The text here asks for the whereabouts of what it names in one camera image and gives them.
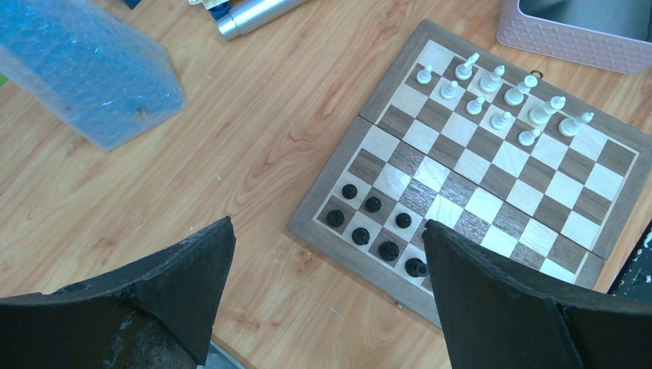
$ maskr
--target wood grain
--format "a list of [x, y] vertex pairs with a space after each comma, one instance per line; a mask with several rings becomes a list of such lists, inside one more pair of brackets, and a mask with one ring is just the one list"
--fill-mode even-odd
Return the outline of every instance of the wood grain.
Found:
[[[13, 84], [0, 88], [0, 296], [53, 292], [230, 215], [238, 243], [214, 339], [248, 367], [451, 366], [439, 330], [287, 230], [421, 19], [652, 133], [652, 70], [620, 75], [499, 45], [498, 0], [313, 0], [228, 44], [201, 6], [98, 2], [170, 51], [188, 105], [105, 154]], [[648, 182], [597, 290], [650, 218]]]

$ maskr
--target light square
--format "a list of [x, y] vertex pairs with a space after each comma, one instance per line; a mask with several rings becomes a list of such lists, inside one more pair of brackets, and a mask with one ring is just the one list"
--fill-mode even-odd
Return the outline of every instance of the light square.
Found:
[[457, 220], [460, 219], [464, 209], [455, 204], [453, 201], [448, 200], [440, 194], [434, 199], [430, 210], [426, 213], [426, 219], [432, 219], [434, 221], [439, 221], [440, 223], [453, 228], [455, 227]]
[[386, 164], [374, 182], [374, 187], [398, 201], [410, 184], [411, 177], [399, 171], [393, 165]]
[[516, 247], [516, 243], [518, 243], [516, 238], [511, 237], [509, 234], [492, 225], [489, 227], [489, 231], [487, 231], [480, 245], [509, 258]]
[[540, 222], [530, 219], [521, 235], [521, 243], [545, 257], [557, 239], [557, 232]]
[[566, 220], [566, 224], [564, 224], [564, 229], [561, 230], [561, 234], [577, 242], [587, 250], [593, 250], [594, 240], [599, 231], [599, 225], [579, 215], [575, 211], [571, 211]]
[[364, 136], [360, 147], [378, 156], [380, 159], [387, 161], [394, 153], [398, 142], [398, 138], [372, 125], [367, 135]]
[[458, 113], [453, 113], [444, 126], [444, 129], [441, 130], [441, 134], [466, 147], [476, 129], [477, 125], [475, 123]]
[[396, 89], [394, 96], [391, 98], [390, 105], [395, 106], [412, 117], [416, 117], [419, 115], [426, 101], [426, 95], [403, 84]]
[[544, 198], [543, 193], [517, 179], [509, 196], [507, 196], [507, 202], [532, 216], [539, 207], [542, 198]]
[[572, 209], [584, 186], [560, 171], [556, 171], [548, 185], [546, 194], [555, 201]]
[[450, 169], [427, 156], [414, 174], [414, 179], [428, 186], [430, 189], [439, 192], [441, 186], [444, 185], [444, 181], [448, 178], [449, 173], [451, 173]]
[[417, 150], [427, 154], [434, 142], [439, 137], [439, 132], [428, 127], [427, 125], [415, 120], [407, 133], [403, 137], [403, 141], [414, 146]]
[[490, 165], [491, 163], [489, 161], [483, 159], [478, 154], [470, 150], [464, 150], [455, 165], [455, 171], [474, 183], [479, 184]]
[[503, 206], [503, 201], [500, 198], [478, 187], [471, 195], [466, 209], [491, 224], [498, 215], [501, 206]]
[[555, 170], [559, 168], [559, 164], [564, 160], [566, 151], [568, 151], [568, 146], [545, 133], [539, 136], [535, 145], [532, 156]]
[[623, 177], [603, 165], [595, 164], [593, 171], [589, 174], [586, 186], [606, 198], [614, 200], [620, 191]]

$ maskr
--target white chess piece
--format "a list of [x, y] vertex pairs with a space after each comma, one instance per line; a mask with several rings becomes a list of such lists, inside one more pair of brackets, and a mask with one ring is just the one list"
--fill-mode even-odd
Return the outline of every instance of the white chess piece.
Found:
[[417, 82], [419, 85], [427, 85], [432, 81], [432, 65], [426, 65], [417, 73]]
[[516, 106], [523, 102], [524, 94], [530, 92], [534, 87], [537, 87], [539, 80], [533, 75], [526, 75], [525, 79], [518, 84], [515, 88], [510, 88], [505, 92], [505, 102], [508, 105]]
[[455, 94], [457, 94], [457, 86], [459, 84], [457, 81], [451, 81], [443, 86], [441, 86], [441, 90], [439, 90], [439, 95], [441, 95], [441, 98], [444, 100], [451, 100], [452, 98], [455, 97]]
[[580, 128], [593, 120], [594, 113], [584, 113], [579, 117], [566, 118], [559, 123], [559, 132], [566, 137], [573, 137]]
[[470, 115], [478, 115], [482, 111], [482, 105], [484, 104], [484, 98], [478, 96], [474, 100], [471, 100], [467, 103], [467, 113]]
[[527, 117], [534, 125], [545, 125], [550, 120], [552, 114], [560, 111], [566, 106], [566, 98], [564, 96], [555, 96], [550, 101], [546, 101], [542, 106], [532, 108], [527, 113]]
[[468, 80], [473, 74], [473, 64], [480, 58], [477, 52], [469, 57], [467, 61], [455, 67], [455, 77], [460, 81]]
[[503, 129], [507, 127], [507, 123], [510, 119], [512, 119], [512, 114], [509, 111], [506, 111], [503, 114], [496, 114], [491, 118], [491, 127], [494, 129]]
[[518, 135], [518, 143], [523, 146], [531, 146], [539, 136], [541, 136], [541, 130], [536, 128], [532, 131], [522, 131]]
[[505, 66], [498, 65], [490, 75], [480, 78], [480, 90], [485, 94], [490, 94], [498, 90], [501, 86], [501, 77], [505, 74]]

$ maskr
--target black chess piece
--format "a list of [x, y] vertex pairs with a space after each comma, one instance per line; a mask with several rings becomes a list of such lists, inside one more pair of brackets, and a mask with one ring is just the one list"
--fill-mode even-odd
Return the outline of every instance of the black chess piece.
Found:
[[366, 200], [364, 203], [364, 207], [369, 211], [370, 213], [377, 213], [381, 210], [383, 207], [383, 203], [381, 202], [380, 198], [377, 198], [375, 196], [371, 196]]
[[400, 213], [396, 216], [396, 225], [399, 228], [409, 228], [412, 225], [412, 217], [408, 213]]
[[380, 246], [378, 246], [378, 254], [381, 256], [381, 259], [385, 261], [396, 260], [400, 253], [401, 250], [392, 241], [383, 242]]
[[333, 228], [337, 228], [344, 224], [344, 213], [339, 210], [331, 210], [326, 214], [326, 222]]
[[345, 184], [344, 187], [342, 188], [342, 196], [344, 196], [344, 198], [348, 200], [355, 198], [357, 195], [358, 195], [358, 189], [350, 183]]
[[405, 271], [415, 278], [428, 275], [427, 265], [417, 258], [412, 258], [405, 262]]
[[354, 244], [359, 244], [360, 246], [363, 244], [368, 244], [369, 231], [364, 228], [355, 228], [353, 230], [353, 234], [351, 235], [351, 239], [353, 240]]

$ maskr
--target chessboard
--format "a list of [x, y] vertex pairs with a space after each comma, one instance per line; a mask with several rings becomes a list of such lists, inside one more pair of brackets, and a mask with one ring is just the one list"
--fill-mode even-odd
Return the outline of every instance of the chessboard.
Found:
[[[469, 79], [455, 68], [480, 55]], [[417, 81], [425, 66], [431, 80]], [[505, 73], [491, 93], [480, 80]], [[552, 277], [592, 288], [652, 168], [652, 138], [429, 21], [407, 41], [290, 223], [293, 233], [440, 326], [421, 234], [428, 219]], [[453, 98], [441, 89], [457, 81]], [[479, 114], [469, 101], [483, 97]], [[535, 143], [528, 112], [566, 98]], [[511, 113], [502, 129], [491, 119]], [[557, 128], [594, 113], [579, 133]]]

